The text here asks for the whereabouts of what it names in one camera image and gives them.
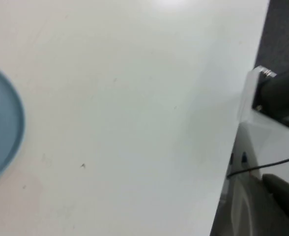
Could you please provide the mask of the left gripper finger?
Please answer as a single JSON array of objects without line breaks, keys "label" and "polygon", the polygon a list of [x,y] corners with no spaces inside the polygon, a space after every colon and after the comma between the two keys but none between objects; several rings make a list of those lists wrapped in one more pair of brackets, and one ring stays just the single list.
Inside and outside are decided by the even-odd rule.
[{"label": "left gripper finger", "polygon": [[274,174],[232,178],[235,236],[289,236],[289,183]]}]

